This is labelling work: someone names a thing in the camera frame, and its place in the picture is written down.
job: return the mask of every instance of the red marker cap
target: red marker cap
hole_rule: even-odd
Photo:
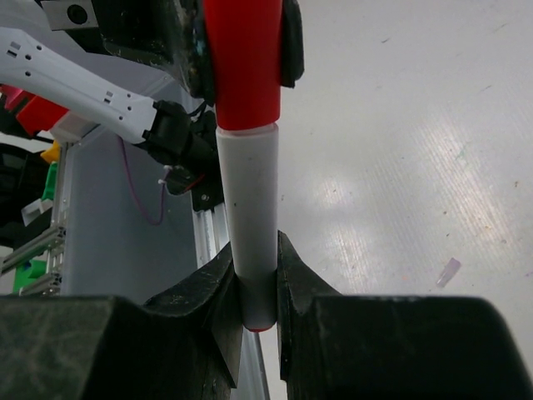
[[[280,117],[281,0],[204,0],[218,125],[262,127]]]

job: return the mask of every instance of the white tabletop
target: white tabletop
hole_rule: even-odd
[[[533,371],[533,3],[300,3],[280,229],[343,293],[490,300]]]

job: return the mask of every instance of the white table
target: white table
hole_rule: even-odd
[[[300,3],[280,229],[344,293],[490,300],[533,372],[533,3]],[[451,258],[462,267],[439,289]]]

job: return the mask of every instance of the white tube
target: white tube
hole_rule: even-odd
[[[219,128],[217,146],[242,321],[266,330],[277,314],[277,125]]]

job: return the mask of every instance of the yellow object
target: yellow object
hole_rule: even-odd
[[[49,164],[57,163],[59,161],[59,148],[59,143],[54,140],[53,145],[41,153],[41,158]]]

